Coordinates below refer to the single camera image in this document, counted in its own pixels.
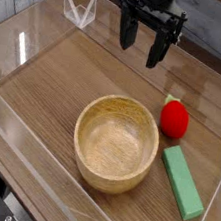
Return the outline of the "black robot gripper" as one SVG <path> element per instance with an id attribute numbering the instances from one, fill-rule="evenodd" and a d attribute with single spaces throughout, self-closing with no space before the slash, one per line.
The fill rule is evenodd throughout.
<path id="1" fill-rule="evenodd" d="M 187 12 L 177 4 L 176 0 L 123 0 L 139 15 L 141 20 L 151 29 L 156 25 L 166 26 L 168 30 L 160 29 L 149 51 L 147 68 L 154 68 L 165 57 L 171 43 L 176 44 L 180 39 L 182 27 L 188 20 Z M 138 20 L 129 7 L 121 9 L 120 44 L 122 50 L 133 45 L 137 36 Z"/>

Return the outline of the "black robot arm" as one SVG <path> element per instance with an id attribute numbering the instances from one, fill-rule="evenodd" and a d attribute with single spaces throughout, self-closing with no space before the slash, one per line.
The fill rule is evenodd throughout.
<path id="1" fill-rule="evenodd" d="M 149 50 L 146 67 L 154 68 L 176 45 L 182 27 L 188 20 L 187 13 L 176 5 L 175 0 L 120 0 L 120 45 L 128 49 L 136 41 L 138 23 L 143 23 L 156 34 Z"/>

